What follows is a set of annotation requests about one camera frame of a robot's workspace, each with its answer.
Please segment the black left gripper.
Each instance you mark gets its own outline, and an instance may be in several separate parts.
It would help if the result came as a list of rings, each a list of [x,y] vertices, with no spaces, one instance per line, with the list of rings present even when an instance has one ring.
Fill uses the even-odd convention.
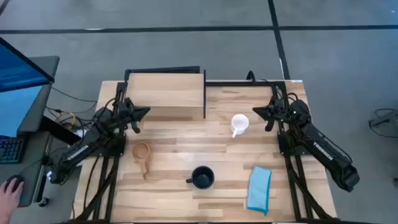
[[[118,112],[117,118],[121,124],[131,124],[132,130],[139,134],[141,132],[138,127],[138,122],[141,122],[145,115],[150,111],[150,107],[134,107],[130,98],[125,98],[124,101],[117,103]]]

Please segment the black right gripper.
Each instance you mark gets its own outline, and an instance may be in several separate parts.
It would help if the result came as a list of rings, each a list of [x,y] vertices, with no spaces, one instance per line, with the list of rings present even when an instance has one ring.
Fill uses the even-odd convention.
[[[265,131],[271,132],[274,127],[274,118],[278,121],[286,123],[292,122],[292,115],[290,110],[285,107],[283,99],[275,100],[274,105],[267,105],[263,107],[254,107],[253,112],[260,116],[263,120],[267,120]]]

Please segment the white ceramic mug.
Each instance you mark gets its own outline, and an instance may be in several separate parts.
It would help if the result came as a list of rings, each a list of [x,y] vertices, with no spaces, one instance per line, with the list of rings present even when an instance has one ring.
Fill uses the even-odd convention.
[[[243,114],[236,114],[231,119],[230,130],[232,138],[237,135],[243,134],[249,126],[249,119]]]

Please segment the wooden cup with handle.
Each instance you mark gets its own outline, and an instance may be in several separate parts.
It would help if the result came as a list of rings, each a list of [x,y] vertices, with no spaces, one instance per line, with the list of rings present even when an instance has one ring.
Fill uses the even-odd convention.
[[[146,180],[146,175],[149,170],[149,162],[148,162],[149,154],[150,154],[150,147],[147,143],[137,142],[135,143],[135,145],[133,145],[132,156],[134,160],[140,165],[142,178],[144,180]]]

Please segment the black ceramic mug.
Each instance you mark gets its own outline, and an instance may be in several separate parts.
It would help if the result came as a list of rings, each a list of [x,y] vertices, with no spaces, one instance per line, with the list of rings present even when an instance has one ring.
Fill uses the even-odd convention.
[[[214,172],[207,166],[199,166],[193,170],[186,183],[193,184],[198,189],[209,189],[214,181]]]

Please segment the light blue folded cloth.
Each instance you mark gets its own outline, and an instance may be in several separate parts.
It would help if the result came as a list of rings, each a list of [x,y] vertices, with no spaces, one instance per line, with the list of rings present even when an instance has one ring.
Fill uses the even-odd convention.
[[[247,209],[261,212],[267,216],[269,212],[269,196],[272,171],[254,166],[249,179]]]

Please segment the grey side desk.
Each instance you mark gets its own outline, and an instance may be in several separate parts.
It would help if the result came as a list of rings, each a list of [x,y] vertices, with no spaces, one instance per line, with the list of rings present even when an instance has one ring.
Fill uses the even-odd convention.
[[[24,186],[19,207],[28,207],[34,201],[37,182],[42,174],[42,158],[51,135],[48,132],[31,134],[24,143],[22,160],[17,164],[0,164],[0,184],[13,175],[23,178]]]

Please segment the grey-framed computer monitor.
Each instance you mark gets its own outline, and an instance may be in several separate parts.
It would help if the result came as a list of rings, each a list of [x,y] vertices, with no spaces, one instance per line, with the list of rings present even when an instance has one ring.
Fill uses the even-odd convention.
[[[15,137],[39,129],[51,85],[0,92],[0,136]]]

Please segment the black computer keyboard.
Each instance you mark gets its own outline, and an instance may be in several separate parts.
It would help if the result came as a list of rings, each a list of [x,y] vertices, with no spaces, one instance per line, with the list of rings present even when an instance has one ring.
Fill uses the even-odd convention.
[[[25,151],[24,138],[0,136],[0,164],[21,163]]]

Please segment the black computer mouse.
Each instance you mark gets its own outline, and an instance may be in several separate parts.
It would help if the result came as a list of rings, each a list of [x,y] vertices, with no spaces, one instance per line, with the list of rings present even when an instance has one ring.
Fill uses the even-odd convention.
[[[22,193],[23,189],[19,190],[19,186],[24,183],[24,178],[21,175],[13,175],[6,180],[4,188],[5,193]]]

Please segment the person's hand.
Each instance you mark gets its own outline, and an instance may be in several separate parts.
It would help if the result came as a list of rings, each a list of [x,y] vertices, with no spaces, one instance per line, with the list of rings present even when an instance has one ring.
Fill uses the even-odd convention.
[[[17,209],[24,182],[19,183],[17,189],[13,190],[17,179],[12,179],[6,187],[7,182],[0,185],[0,224],[10,224],[12,214]]]

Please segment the wood shelf with black frame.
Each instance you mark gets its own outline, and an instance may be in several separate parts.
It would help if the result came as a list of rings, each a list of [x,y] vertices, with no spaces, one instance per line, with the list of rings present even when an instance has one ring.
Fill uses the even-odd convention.
[[[129,69],[126,97],[149,107],[147,121],[197,121],[206,118],[206,72],[199,66]]]

